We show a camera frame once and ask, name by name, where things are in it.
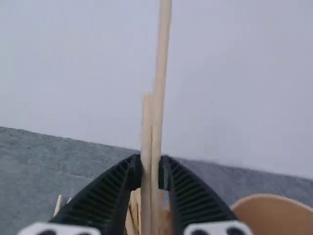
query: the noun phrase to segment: gray carpet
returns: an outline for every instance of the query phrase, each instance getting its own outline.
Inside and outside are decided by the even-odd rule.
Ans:
[[[0,231],[15,235],[51,218],[58,194],[74,196],[135,150],[0,127]],[[229,205],[253,193],[275,193],[313,206],[313,181],[179,159]]]

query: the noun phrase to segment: pile of wooden sticks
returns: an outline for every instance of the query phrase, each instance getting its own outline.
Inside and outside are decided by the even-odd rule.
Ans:
[[[141,231],[141,195],[140,189],[132,191],[125,221],[125,235],[143,235]],[[158,235],[172,235],[172,214],[164,206],[164,191],[159,191]]]

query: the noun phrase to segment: white wall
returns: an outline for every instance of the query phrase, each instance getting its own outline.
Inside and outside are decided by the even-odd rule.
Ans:
[[[163,152],[313,178],[313,3],[174,0]],[[140,148],[158,3],[0,3],[0,126]]]

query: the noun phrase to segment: wooden dowel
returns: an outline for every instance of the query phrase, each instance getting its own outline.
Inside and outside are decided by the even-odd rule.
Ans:
[[[60,210],[61,200],[62,200],[62,195],[59,195],[59,196],[58,196],[58,200],[57,200],[57,204],[55,205],[53,217],[55,217],[56,214],[57,214],[57,213],[59,212],[59,210]]]
[[[163,108],[166,84],[167,53],[171,25],[172,0],[160,0],[156,77],[153,93],[152,158],[151,158],[151,235],[157,235],[158,163],[161,156]]]
[[[151,138],[152,138],[152,110],[151,94],[145,94],[142,102],[141,127],[141,163],[143,168],[141,179],[141,232],[143,235],[151,233]]]

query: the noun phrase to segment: wooden stick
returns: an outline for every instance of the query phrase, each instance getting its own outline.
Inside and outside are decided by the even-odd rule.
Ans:
[[[127,210],[127,214],[126,214],[125,228],[126,228],[127,235],[136,235],[129,209]]]
[[[59,212],[59,210],[60,210],[61,200],[62,200],[62,195],[59,195],[59,196],[58,196],[58,200],[57,200],[57,204],[55,205],[53,217],[55,217],[56,214],[57,214],[57,213]]]
[[[159,218],[159,235],[164,235],[165,233],[165,205],[164,205],[164,191],[159,190],[159,211],[158,211],[158,218]]]
[[[137,205],[138,205],[138,235],[141,235],[141,190],[138,188],[137,192]]]
[[[171,25],[172,0],[160,0],[156,78],[153,93],[152,159],[151,159],[151,235],[158,232],[158,163],[161,156],[163,108],[167,53]]]
[[[133,227],[136,234],[138,234],[138,204],[136,191],[131,192],[130,211],[133,221]]]
[[[143,168],[141,179],[141,232],[143,235],[151,233],[151,138],[152,138],[152,110],[151,94],[145,94],[142,102],[141,128],[141,163]]]

